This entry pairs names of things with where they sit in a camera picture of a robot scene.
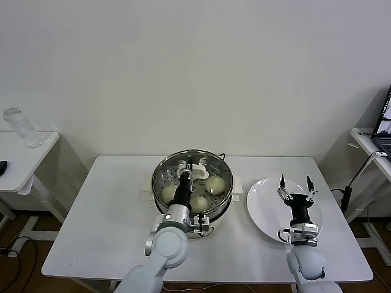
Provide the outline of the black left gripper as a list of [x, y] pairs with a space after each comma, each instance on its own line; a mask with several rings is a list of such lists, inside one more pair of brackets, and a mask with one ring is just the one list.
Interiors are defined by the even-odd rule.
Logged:
[[180, 178], [180, 185], [177, 187], [174, 199], [170, 205], [180, 204], [191, 209], [190, 198], [193, 191], [193, 160], [190, 158], [188, 164], [181, 164], [177, 170], [177, 177]]

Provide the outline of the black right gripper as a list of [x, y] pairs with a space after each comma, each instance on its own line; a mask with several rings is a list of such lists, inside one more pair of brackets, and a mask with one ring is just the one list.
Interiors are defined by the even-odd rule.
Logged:
[[315, 189], [313, 181], [307, 176], [307, 189], [308, 193], [305, 194], [290, 194], [285, 188], [285, 177], [281, 175], [279, 181], [279, 188], [277, 193], [283, 200], [284, 204], [290, 207], [292, 220], [290, 225], [296, 224], [312, 224], [310, 219], [308, 208], [311, 208], [315, 202], [315, 197], [318, 191]]

